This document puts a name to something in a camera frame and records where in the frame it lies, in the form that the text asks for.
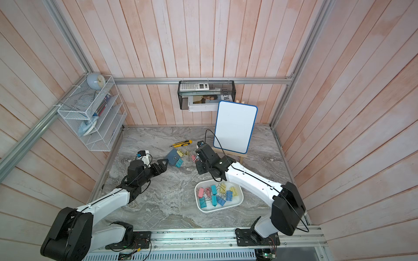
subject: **black mesh basket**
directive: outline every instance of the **black mesh basket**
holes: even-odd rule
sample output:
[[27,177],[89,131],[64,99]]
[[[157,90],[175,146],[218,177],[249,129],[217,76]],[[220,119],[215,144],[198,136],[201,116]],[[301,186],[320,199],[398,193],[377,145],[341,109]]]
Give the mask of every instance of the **black mesh basket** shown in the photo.
[[[206,83],[209,84],[209,91],[187,91],[187,92],[180,92],[180,84],[190,84],[190,83]],[[235,94],[236,94],[235,84],[234,81],[179,81],[178,82],[178,101],[180,102],[180,109],[188,110],[188,97],[189,96],[212,96],[212,95],[230,95],[232,97],[231,100],[226,99],[228,101],[235,101]]]

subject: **whiteboard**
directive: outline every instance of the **whiteboard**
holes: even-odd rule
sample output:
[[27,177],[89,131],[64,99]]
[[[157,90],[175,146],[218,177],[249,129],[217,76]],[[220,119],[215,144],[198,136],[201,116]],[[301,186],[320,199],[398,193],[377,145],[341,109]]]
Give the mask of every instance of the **whiteboard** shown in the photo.
[[248,104],[220,101],[216,119],[214,147],[247,153],[257,107]]

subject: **magazine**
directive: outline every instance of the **magazine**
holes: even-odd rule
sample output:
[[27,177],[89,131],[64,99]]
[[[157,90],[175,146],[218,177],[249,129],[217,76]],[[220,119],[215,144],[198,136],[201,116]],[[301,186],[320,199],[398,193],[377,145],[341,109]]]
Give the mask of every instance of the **magazine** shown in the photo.
[[217,111],[220,101],[233,101],[229,94],[188,96],[189,111]]

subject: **blue whiteboard frame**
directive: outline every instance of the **blue whiteboard frame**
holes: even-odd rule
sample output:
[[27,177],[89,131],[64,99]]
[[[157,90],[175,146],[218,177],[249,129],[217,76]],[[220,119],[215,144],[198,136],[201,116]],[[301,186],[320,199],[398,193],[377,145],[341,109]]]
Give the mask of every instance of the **blue whiteboard frame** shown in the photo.
[[[220,102],[219,102],[219,104],[221,104],[221,102],[237,103],[237,102],[232,102],[232,101],[220,101]],[[237,104],[246,105],[246,106],[253,106],[253,107],[255,107],[255,108],[257,109],[257,110],[255,111],[254,122],[252,123],[252,129],[251,129],[250,138],[249,138],[249,140],[248,140],[248,144],[247,144],[247,150],[245,151],[245,153],[238,152],[238,151],[234,151],[234,150],[227,150],[227,149],[223,149],[223,150],[232,151],[232,152],[241,153],[241,154],[246,154],[246,153],[248,152],[248,147],[250,146],[251,136],[252,136],[252,132],[253,132],[253,130],[254,130],[254,125],[255,125],[255,119],[257,118],[258,107],[257,107],[257,106],[254,106],[254,105],[251,105],[251,104],[243,104],[243,103],[237,103]],[[217,124],[218,124],[218,115],[219,115],[219,106],[218,106],[218,112],[217,112],[217,114],[216,114],[215,136],[216,136],[216,126],[217,126]],[[214,137],[214,138],[213,138],[213,146],[214,146],[215,148],[222,149],[222,148],[220,148],[220,147],[216,147],[216,146],[215,146],[215,139],[216,139],[216,138]]]

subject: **white tray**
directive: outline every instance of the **white tray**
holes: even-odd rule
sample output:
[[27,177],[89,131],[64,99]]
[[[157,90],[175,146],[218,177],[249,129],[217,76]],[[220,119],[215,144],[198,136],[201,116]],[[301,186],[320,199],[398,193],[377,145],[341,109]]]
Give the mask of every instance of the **white tray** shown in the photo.
[[219,184],[219,182],[216,182],[214,180],[206,180],[206,181],[199,182],[196,185],[196,187],[194,187],[194,197],[196,198],[197,208],[201,212],[210,213],[210,212],[214,212],[214,211],[218,211],[218,210],[222,210],[222,209],[232,208],[232,207],[240,205],[243,202],[244,194],[242,193],[242,189],[241,189],[240,185],[237,185],[235,183],[228,182],[228,181],[222,181],[221,183],[225,183],[225,185],[227,186],[226,190],[229,190],[229,188],[232,187],[232,186],[235,187],[237,189],[238,196],[233,196],[232,201],[226,201],[223,207],[218,203],[216,204],[216,207],[214,207],[212,205],[212,202],[207,201],[206,202],[206,207],[202,209],[202,208],[200,208],[199,197],[198,197],[199,188],[207,188],[207,187],[210,187],[212,185],[217,186]]

